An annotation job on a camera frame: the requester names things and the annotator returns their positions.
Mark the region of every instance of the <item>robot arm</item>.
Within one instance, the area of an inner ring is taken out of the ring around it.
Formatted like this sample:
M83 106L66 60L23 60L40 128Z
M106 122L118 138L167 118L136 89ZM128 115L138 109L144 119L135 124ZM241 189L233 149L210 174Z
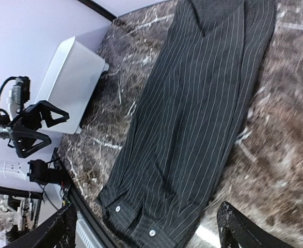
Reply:
M34 105L24 108L24 104L29 100L28 77L10 77L0 88L0 95L4 86L15 79L15 85L11 90L11 103L16 105L17 113L10 120L9 114L0 109L0 138L10 139L13 142L13 148L19 158L27 158L36 151L51 144L49 136L37 132L41 128L41 122L45 120L48 127L52 127L69 119L69 114L55 107L47 101L39 101ZM51 112L59 114L61 117L52 118Z

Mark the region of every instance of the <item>dark gray striped shirt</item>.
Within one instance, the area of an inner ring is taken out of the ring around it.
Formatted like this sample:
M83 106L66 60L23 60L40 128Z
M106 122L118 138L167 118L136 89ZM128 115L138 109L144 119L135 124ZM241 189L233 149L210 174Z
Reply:
M274 30L274 0L189 0L98 200L133 247L183 247L219 182Z

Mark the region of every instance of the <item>white wall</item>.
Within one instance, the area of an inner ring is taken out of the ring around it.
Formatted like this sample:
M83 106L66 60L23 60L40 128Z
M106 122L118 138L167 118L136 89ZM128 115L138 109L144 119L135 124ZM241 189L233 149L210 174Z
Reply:
M10 76L28 76L31 100L27 105L34 103L58 45L77 36L78 41L95 51L110 24L77 0L0 0L0 86ZM4 109L10 86L5 88L1 99ZM21 162L25 166L31 159L49 160L61 134L48 135L52 145L27 159L19 159L15 150L7 147L8 140L0 139L0 159Z
M115 16L122 16L134 10L166 0L93 0Z

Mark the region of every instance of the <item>cable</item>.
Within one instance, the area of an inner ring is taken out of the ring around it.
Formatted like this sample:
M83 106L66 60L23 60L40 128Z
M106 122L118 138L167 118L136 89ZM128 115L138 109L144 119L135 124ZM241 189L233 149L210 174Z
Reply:
M6 86L10 81L12 81L12 80L16 80L16 77L15 77L15 76L11 76L11 77L7 78L7 79L3 82L3 84L2 84L2 86L1 86L1 88L0 88L0 99L1 99L1 94L2 94L3 89L4 89L5 86ZM2 116L1 116L1 112L5 113L5 116L9 117L8 113L7 113L5 110L3 110L2 108L0 108L0 118L2 117Z
M51 164L51 163L54 163L54 162L56 162L56 161L58 161L58 160L59 160L59 158L53 159L53 160L50 160L49 162L46 162L46 164Z
M10 147L10 148L15 148L15 146L11 145L10 143L11 143L11 139L9 139L9 142L8 142L7 146Z
M38 183L39 187L42 189L42 193L46 196L47 200L50 202L50 204L56 209L56 211L58 211L59 209L55 206L55 204L49 199L46 191L45 191L45 188L46 186L42 187L39 183Z

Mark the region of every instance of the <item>brown marble surface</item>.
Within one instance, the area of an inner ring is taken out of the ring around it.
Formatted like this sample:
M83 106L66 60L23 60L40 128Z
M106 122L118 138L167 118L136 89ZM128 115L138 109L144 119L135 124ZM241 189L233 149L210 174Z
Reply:
M176 1L117 19L99 50L110 70L98 83L80 135L59 153L98 217L94 199L125 142L139 94L171 24ZM303 0L280 0L243 138L187 247L219 247L216 211L228 201L267 232L303 247Z

